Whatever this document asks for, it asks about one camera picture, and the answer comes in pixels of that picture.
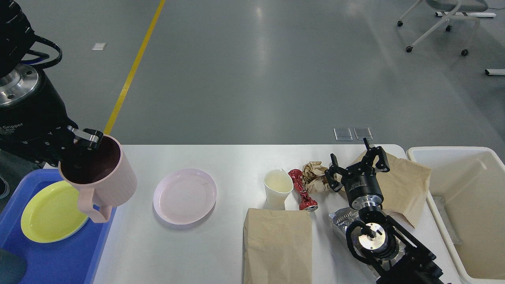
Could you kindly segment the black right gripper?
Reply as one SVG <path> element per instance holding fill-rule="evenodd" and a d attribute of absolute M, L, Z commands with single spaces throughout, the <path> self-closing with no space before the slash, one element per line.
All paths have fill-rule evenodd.
<path fill-rule="evenodd" d="M 358 163 L 359 175 L 347 176 L 348 170 L 339 166 L 334 153 L 330 154 L 331 163 L 324 172 L 333 192 L 339 192 L 344 187 L 349 206 L 354 210 L 382 205 L 384 198 L 376 174 L 390 171 L 386 151 L 381 146 L 372 147 L 366 137 L 363 142 L 366 151 Z M 336 174 L 343 176 L 342 182 L 335 177 Z"/>

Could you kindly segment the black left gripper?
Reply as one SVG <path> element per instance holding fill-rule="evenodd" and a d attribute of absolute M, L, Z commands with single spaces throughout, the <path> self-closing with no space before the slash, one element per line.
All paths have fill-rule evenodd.
<path fill-rule="evenodd" d="M 19 64 L 1 84 L 1 150 L 29 162 L 82 168 L 96 155 L 103 133 L 78 129 L 42 69 Z"/>

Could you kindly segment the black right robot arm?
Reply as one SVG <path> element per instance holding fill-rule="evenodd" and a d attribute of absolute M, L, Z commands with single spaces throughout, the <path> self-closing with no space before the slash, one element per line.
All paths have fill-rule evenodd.
<path fill-rule="evenodd" d="M 377 173 L 389 172 L 386 152 L 364 139 L 361 160 L 340 167 L 331 154 L 325 171 L 334 192 L 344 190 L 348 207 L 329 215 L 335 234 L 352 257 L 368 266 L 377 284 L 440 284 L 442 269 L 436 256 L 382 208 L 383 194 Z"/>

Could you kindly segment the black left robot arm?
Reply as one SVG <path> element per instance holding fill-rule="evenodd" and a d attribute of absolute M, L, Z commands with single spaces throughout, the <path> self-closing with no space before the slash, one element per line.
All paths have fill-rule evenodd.
<path fill-rule="evenodd" d="M 79 129 L 45 69 L 62 60 L 61 48 L 36 35 L 20 5 L 1 1 L 1 149 L 35 164 L 81 169 L 103 133 Z"/>

